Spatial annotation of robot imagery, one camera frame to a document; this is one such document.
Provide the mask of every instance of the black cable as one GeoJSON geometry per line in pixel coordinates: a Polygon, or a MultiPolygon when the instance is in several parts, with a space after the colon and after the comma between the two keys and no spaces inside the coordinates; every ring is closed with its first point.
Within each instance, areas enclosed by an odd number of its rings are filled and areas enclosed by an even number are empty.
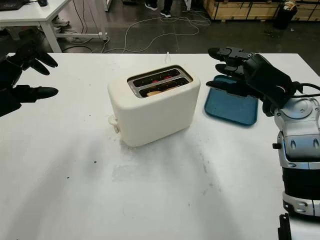
{"type": "Polygon", "coordinates": [[[36,2],[38,2],[38,0],[36,0],[36,1],[29,1],[29,2],[25,3],[24,5],[30,5],[30,4],[36,3],[36,2]]]}
{"type": "Polygon", "coordinates": [[[82,17],[83,17],[84,24],[86,26],[85,33],[87,33],[88,32],[88,25],[87,25],[86,19],[85,19],[85,0],[82,0],[82,9],[83,9],[82,17]]]}
{"type": "Polygon", "coordinates": [[[82,19],[81,19],[80,15],[79,15],[79,12],[77,10],[76,4],[75,4],[75,0],[72,0],[72,2],[73,2],[73,5],[74,5],[74,9],[76,11],[76,14],[78,15],[78,17],[80,19],[80,22],[81,22],[81,25],[82,25],[81,33],[83,33],[84,32],[84,23],[82,22],[82,19]]]}
{"type": "Polygon", "coordinates": [[[68,50],[68,49],[73,49],[73,48],[85,48],[85,49],[89,49],[91,52],[91,54],[93,53],[93,50],[90,48],[90,47],[88,47],[88,46],[85,46],[85,45],[80,45],[80,46],[69,46],[69,47],[67,47],[67,48],[65,48],[65,49],[63,49],[62,50],[62,52],[64,52],[64,51],[66,51],[66,50],[68,50]]]}
{"type": "Polygon", "coordinates": [[[89,11],[90,11],[92,20],[93,20],[94,25],[95,25],[96,32],[99,33],[98,26],[97,26],[97,23],[96,23],[96,21],[95,21],[94,15],[92,14],[92,10],[91,10],[90,4],[89,4],[89,3],[87,3],[87,4],[88,4],[88,7],[89,7],[89,11]]]}
{"type": "MultiPolygon", "coordinates": [[[[301,86],[303,87],[310,87],[314,88],[320,91],[320,86],[314,85],[312,83],[301,83],[301,86]]],[[[318,94],[306,94],[306,95],[294,95],[292,98],[298,99],[298,98],[311,98],[311,97],[318,97],[320,96],[320,93],[318,94]]]]}

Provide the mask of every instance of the floor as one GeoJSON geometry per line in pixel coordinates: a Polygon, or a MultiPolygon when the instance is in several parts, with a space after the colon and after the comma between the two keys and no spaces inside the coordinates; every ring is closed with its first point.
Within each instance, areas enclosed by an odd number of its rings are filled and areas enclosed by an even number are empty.
{"type": "MultiPolygon", "coordinates": [[[[82,0],[74,0],[79,15],[83,15],[82,0]]],[[[100,26],[95,0],[84,1],[84,19],[87,24],[88,33],[96,33],[100,26]]],[[[123,5],[121,0],[112,0],[109,12],[102,16],[103,24],[106,27],[110,41],[106,44],[105,50],[123,48],[125,44],[125,33],[128,27],[138,21],[158,18],[159,11],[163,6],[163,1],[159,1],[159,10],[151,11],[144,6],[144,2],[138,5],[123,5]]],[[[148,20],[136,24],[130,28],[126,38],[126,48],[132,51],[145,49],[157,36],[169,34],[154,40],[152,45],[142,51],[145,54],[196,54],[206,53],[211,47],[233,46],[243,48],[247,52],[256,53],[298,53],[301,57],[320,75],[320,25],[316,22],[292,22],[286,30],[277,30],[272,26],[272,22],[259,21],[227,21],[221,23],[217,21],[205,21],[209,16],[201,8],[201,4],[193,6],[197,12],[186,12],[185,3],[182,0],[173,0],[171,14],[175,17],[188,17],[193,21],[193,26],[184,20],[160,19],[148,20]]],[[[70,20],[70,29],[81,32],[82,24],[75,11],[73,2],[67,5],[60,16],[70,20]]],[[[14,52],[18,46],[31,40],[36,41],[47,52],[51,52],[44,35],[35,28],[26,30],[20,34],[20,41],[13,41],[10,38],[0,38],[0,56],[7,52],[14,52]]],[[[60,39],[61,49],[70,46],[67,39],[60,39]]],[[[100,53],[103,43],[98,39],[93,39],[85,44],[91,48],[93,53],[100,53]]],[[[84,47],[68,49],[67,53],[89,53],[91,50],[84,47]]],[[[110,53],[122,53],[123,50],[112,50],[110,53]]]]}

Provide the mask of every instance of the white toaster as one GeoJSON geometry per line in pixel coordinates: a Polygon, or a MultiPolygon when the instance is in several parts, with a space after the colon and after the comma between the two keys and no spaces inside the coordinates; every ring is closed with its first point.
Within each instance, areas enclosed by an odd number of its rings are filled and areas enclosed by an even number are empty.
{"type": "Polygon", "coordinates": [[[161,139],[191,124],[199,89],[200,81],[179,65],[113,80],[109,123],[131,147],[161,139]]]}

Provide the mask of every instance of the trash bin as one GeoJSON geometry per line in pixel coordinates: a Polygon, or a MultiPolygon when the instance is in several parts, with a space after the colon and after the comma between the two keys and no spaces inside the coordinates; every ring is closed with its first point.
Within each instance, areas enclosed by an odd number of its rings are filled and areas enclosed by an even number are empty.
{"type": "Polygon", "coordinates": [[[273,27],[276,29],[286,29],[297,11],[296,2],[286,1],[280,6],[273,27]]]}

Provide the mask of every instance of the white table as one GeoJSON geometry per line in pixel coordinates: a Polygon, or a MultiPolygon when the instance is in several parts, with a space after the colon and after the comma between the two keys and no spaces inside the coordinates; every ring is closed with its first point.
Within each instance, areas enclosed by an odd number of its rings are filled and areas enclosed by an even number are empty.
{"type": "MultiPolygon", "coordinates": [[[[162,54],[61,54],[51,75],[19,84],[57,96],[0,118],[2,240],[277,240],[282,171],[278,129],[259,105],[241,127],[203,111],[216,60],[171,55],[202,82],[188,129],[132,148],[108,124],[107,84],[163,64],[162,54]]],[[[264,54],[293,81],[320,83],[297,54],[264,54]]]]}
{"type": "Polygon", "coordinates": [[[57,38],[101,38],[107,39],[104,24],[102,24],[101,10],[97,7],[101,32],[97,34],[55,33],[52,19],[68,4],[70,0],[50,0],[47,6],[40,6],[37,2],[22,6],[18,10],[0,11],[0,27],[41,26],[54,53],[61,53],[57,38]]]}

